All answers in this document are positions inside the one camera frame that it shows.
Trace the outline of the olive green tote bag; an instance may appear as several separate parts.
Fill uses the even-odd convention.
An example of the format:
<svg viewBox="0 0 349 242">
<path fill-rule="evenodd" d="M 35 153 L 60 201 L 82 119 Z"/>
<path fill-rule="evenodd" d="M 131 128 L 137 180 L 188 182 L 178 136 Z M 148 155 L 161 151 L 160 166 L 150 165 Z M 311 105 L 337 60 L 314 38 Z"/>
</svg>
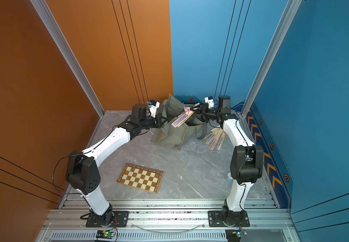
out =
<svg viewBox="0 0 349 242">
<path fill-rule="evenodd" d="M 172 125 L 185 111 L 185 105 L 174 96 L 170 95 L 159 110 L 162 111 L 162 117 L 167 118 L 167 123 L 160 125 L 151 140 L 152 143 L 180 151 L 181 147 L 197 132 L 202 132 L 202 135 L 198 138 L 199 140 L 205 138 L 208 125 L 197 114 L 191 115 L 180 126 Z"/>
</svg>

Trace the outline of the pink patterned folding fan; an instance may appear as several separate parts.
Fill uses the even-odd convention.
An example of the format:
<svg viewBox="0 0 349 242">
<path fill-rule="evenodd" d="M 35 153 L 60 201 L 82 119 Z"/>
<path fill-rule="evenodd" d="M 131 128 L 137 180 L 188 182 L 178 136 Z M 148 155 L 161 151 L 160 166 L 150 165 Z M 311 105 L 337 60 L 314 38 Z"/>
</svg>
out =
<svg viewBox="0 0 349 242">
<path fill-rule="evenodd" d="M 192 115 L 194 114 L 194 111 L 191 110 L 190 107 L 185 107 L 184 112 L 177 117 L 176 120 L 173 121 L 171 124 L 173 127 L 177 128 L 180 127 L 182 124 L 184 124 Z"/>
</svg>

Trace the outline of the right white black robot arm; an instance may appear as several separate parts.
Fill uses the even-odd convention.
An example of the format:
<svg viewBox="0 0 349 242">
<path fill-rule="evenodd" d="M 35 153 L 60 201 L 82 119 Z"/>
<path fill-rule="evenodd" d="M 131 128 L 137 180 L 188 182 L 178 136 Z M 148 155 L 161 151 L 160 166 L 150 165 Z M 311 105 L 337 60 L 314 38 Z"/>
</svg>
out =
<svg viewBox="0 0 349 242">
<path fill-rule="evenodd" d="M 213 100 L 207 97 L 205 103 L 190 108 L 202 121 L 216 121 L 234 146 L 230 163 L 233 179 L 228 198 L 221 210 L 209 211 L 210 227 L 249 227 L 248 213 L 244 209 L 246 198 L 259 178 L 263 175 L 262 146 L 256 145 L 240 125 L 239 115 L 230 107 L 230 97 L 220 96 L 218 107 L 214 108 Z"/>
</svg>

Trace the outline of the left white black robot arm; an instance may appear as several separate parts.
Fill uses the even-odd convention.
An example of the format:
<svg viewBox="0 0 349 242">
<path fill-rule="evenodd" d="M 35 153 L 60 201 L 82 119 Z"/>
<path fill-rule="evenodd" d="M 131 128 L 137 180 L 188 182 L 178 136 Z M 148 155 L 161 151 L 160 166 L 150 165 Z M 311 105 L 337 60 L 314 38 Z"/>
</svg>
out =
<svg viewBox="0 0 349 242">
<path fill-rule="evenodd" d="M 111 227 L 116 225 L 117 213 L 105 198 L 101 188 L 99 167 L 122 145 L 142 134 L 143 130 L 158 128 L 163 124 L 158 114 L 160 103 L 136 104 L 132 113 L 102 140 L 83 151 L 73 151 L 68 156 L 66 181 L 89 205 L 89 213 L 81 217 L 86 227 Z"/>
</svg>

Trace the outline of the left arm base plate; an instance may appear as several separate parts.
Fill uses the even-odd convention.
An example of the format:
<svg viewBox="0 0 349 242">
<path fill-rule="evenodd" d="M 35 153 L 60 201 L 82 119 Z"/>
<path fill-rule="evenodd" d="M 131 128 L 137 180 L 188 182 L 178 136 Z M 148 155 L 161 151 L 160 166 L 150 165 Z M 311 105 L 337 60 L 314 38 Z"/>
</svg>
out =
<svg viewBox="0 0 349 242">
<path fill-rule="evenodd" d="M 117 227 L 124 228 L 127 226 L 129 211 L 110 211 L 104 215 L 97 215 L 90 211 L 88 214 L 86 227 Z"/>
</svg>

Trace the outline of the light wooden folding fan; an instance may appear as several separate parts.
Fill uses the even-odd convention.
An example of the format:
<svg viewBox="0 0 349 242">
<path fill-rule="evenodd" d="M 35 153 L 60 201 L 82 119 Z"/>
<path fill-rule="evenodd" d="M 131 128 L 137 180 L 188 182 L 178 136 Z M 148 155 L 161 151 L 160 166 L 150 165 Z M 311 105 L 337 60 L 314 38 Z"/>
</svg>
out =
<svg viewBox="0 0 349 242">
<path fill-rule="evenodd" d="M 213 128 L 207 132 L 206 137 L 203 139 L 206 144 L 210 145 L 216 138 L 217 135 L 221 134 L 223 130 L 220 127 Z"/>
</svg>

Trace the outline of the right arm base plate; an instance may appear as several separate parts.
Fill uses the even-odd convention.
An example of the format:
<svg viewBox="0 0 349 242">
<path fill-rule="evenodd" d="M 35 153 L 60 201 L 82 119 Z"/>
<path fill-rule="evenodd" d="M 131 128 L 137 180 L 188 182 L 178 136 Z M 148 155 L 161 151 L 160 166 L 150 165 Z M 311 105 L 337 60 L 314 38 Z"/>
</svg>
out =
<svg viewBox="0 0 349 242">
<path fill-rule="evenodd" d="M 248 213 L 240 212 L 208 211 L 209 227 L 250 227 Z"/>
</svg>

